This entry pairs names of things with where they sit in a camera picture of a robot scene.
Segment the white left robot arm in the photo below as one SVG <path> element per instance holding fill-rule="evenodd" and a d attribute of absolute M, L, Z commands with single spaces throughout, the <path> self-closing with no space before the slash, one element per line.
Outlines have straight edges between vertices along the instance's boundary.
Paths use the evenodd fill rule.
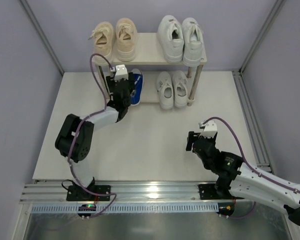
<path fill-rule="evenodd" d="M 74 114 L 66 116 L 54 145 L 66 158 L 75 185 L 87 190 L 95 182 L 93 175 L 88 173 L 89 166 L 86 160 L 93 134 L 125 117 L 131 105 L 131 94 L 136 89 L 134 80 L 131 72 L 127 74 L 127 78 L 120 80 L 115 80 L 114 76 L 107 76 L 110 100 L 106 102 L 105 109 L 84 118 Z"/>

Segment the blue canvas sneaker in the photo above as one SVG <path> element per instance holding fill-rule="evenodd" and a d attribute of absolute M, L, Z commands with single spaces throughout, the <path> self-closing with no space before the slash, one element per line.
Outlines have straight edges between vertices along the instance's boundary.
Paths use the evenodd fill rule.
<path fill-rule="evenodd" d="M 137 68 L 132 69 L 131 72 L 133 73 L 134 77 L 135 92 L 130 97 L 130 101 L 132 106 L 136 106 L 141 101 L 141 93 L 143 90 L 144 78 L 143 73 Z"/>

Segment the large white sneaker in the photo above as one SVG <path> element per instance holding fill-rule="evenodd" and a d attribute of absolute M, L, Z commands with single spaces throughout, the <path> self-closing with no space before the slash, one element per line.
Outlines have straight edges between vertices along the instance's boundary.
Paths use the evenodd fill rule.
<path fill-rule="evenodd" d="M 174 16 L 166 15 L 162 18 L 157 30 L 157 39 L 168 63 L 176 64 L 182 60 L 184 37 L 182 26 Z"/>
<path fill-rule="evenodd" d="M 187 67 L 197 67 L 201 62 L 204 48 L 202 30 L 192 17 L 186 18 L 181 27 L 184 40 L 182 61 Z"/>

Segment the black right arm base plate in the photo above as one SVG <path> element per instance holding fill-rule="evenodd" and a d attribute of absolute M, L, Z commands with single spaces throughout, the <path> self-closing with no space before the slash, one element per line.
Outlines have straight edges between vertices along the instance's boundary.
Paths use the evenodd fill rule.
<path fill-rule="evenodd" d="M 220 196 L 215 189 L 214 183 L 201 183 L 196 186 L 200 200 L 233 200 L 235 198 L 230 195 Z"/>

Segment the beige canvas sneaker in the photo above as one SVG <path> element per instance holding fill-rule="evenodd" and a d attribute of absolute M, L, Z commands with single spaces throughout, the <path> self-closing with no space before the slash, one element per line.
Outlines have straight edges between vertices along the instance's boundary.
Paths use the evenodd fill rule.
<path fill-rule="evenodd" d="M 117 21 L 116 29 L 117 57 L 122 62 L 129 62 L 136 57 L 137 28 L 129 18 Z"/>
<path fill-rule="evenodd" d="M 103 55 L 110 63 L 113 61 L 115 30 L 110 22 L 100 22 L 89 38 L 93 40 L 93 52 Z"/>

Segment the small white fashion sneaker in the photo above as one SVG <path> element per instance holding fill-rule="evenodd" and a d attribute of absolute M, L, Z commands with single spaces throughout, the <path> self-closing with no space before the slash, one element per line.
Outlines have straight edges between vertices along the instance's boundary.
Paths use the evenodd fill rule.
<path fill-rule="evenodd" d="M 174 90 L 172 78 L 166 71 L 161 72 L 156 80 L 156 90 L 159 97 L 160 107 L 170 110 L 174 106 Z"/>
<path fill-rule="evenodd" d="M 181 71 L 176 71 L 172 76 L 172 85 L 174 90 L 174 105 L 177 108 L 183 108 L 188 103 L 188 79 Z"/>

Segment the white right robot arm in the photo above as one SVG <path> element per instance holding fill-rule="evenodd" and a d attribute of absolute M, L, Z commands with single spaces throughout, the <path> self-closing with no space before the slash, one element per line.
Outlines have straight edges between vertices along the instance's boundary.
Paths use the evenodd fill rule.
<path fill-rule="evenodd" d="M 243 198 L 266 205 L 300 226 L 300 184 L 249 167 L 241 156 L 219 151 L 215 137 L 199 132 L 188 133 L 186 151 L 195 153 L 203 167 L 218 176 L 214 188 L 222 199 Z"/>

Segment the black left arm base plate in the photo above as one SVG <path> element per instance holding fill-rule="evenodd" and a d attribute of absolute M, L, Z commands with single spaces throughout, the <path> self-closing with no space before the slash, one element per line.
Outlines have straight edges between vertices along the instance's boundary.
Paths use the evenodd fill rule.
<path fill-rule="evenodd" d="M 92 185 L 88 187 L 90 192 L 99 194 L 99 195 L 107 195 L 111 193 L 110 185 Z M 110 201 L 110 196 L 96 196 L 90 194 L 83 190 L 78 185 L 70 185 L 68 187 L 66 201 L 68 202 L 82 202 L 82 201 L 97 201 L 97 202 L 108 202 Z"/>

